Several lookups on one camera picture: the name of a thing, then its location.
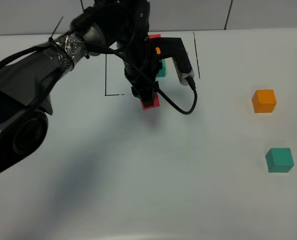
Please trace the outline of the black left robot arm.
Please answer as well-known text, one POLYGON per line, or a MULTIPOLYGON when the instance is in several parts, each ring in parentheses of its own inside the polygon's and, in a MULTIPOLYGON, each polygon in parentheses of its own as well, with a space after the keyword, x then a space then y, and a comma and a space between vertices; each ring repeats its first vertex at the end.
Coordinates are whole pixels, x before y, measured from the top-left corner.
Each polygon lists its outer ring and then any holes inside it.
POLYGON ((57 38, 0 61, 0 173, 35 152, 53 113, 50 92, 82 58, 108 52, 125 57, 124 73, 144 108, 155 105, 152 81, 162 63, 148 37, 150 3, 146 0, 97 0, 72 20, 57 38))

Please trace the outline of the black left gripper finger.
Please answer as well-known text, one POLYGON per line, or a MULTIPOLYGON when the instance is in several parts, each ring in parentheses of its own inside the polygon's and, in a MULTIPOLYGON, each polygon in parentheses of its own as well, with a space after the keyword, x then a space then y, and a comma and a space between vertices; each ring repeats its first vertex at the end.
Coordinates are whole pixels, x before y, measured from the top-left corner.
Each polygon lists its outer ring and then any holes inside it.
POLYGON ((154 87, 147 87, 141 90, 141 101, 143 101, 145 107, 154 104, 154 97, 157 93, 154 87))
POLYGON ((131 87, 131 92, 132 92, 132 95, 135 98, 138 98, 138 99, 142 100, 140 94, 138 93, 137 89, 134 86, 131 87))

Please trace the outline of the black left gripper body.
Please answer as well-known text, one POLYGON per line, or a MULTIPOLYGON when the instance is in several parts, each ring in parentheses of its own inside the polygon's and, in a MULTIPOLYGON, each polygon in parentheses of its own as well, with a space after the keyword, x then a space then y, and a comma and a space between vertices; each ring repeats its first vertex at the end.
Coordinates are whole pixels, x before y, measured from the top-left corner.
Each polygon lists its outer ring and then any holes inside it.
POLYGON ((156 92, 156 76, 161 69, 162 61, 157 59, 156 46, 153 40, 145 35, 134 38, 123 35, 117 41, 117 47, 127 61, 124 61, 124 73, 131 84, 132 92, 156 92))

